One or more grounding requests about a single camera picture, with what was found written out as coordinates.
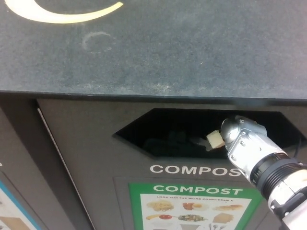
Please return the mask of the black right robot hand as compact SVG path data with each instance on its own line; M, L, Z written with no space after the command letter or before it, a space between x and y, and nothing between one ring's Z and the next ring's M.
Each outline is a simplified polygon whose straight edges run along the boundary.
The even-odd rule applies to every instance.
M199 138L196 143L199 146L205 147L206 151L215 150L225 145L219 130L209 133L205 138Z

